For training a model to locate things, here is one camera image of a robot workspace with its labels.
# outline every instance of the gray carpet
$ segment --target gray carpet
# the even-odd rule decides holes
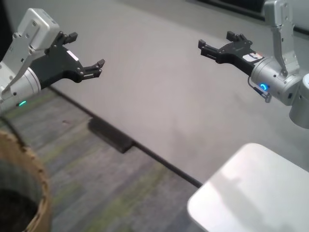
[[[194,186],[137,148],[117,152],[55,93],[44,90],[5,116],[49,173],[53,232],[202,231],[186,211]]]

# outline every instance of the cable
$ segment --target cable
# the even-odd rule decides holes
[[[22,139],[22,136],[18,133],[16,128],[13,126],[13,124],[4,116],[0,116],[0,120],[10,129],[12,134],[16,137],[17,142],[21,147],[27,147],[27,144]]]
[[[248,85],[249,85],[251,88],[254,88],[254,86],[250,84],[250,76],[248,76]]]

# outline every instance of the white tabletop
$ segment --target white tabletop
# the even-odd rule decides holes
[[[191,197],[188,212],[208,232],[308,232],[309,173],[248,144]]]

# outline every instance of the sticker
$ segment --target sticker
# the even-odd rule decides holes
[[[258,54],[258,53],[250,53],[250,54],[243,56],[242,58],[244,58],[248,62],[253,62],[253,61],[257,61],[259,59],[262,59],[263,56]]]
[[[73,57],[73,59],[74,59],[75,61],[78,61],[77,56],[75,56],[70,50],[68,50],[67,53],[69,53],[69,55],[70,55],[71,57]]]

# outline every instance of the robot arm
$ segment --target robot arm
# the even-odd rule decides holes
[[[249,85],[266,102],[275,97],[283,104],[292,106],[290,119],[309,129],[309,75],[299,75],[299,64],[294,52],[292,7],[288,0],[265,2],[266,22],[273,32],[275,57],[258,54],[250,47],[252,42],[244,35],[227,33],[231,43],[215,49],[200,40],[201,55],[230,63],[249,76]],[[250,80],[259,87],[250,84]]]
[[[0,63],[0,115],[50,86],[68,78],[79,83],[99,77],[105,63],[83,67],[63,45],[76,41],[42,9],[28,9]]]

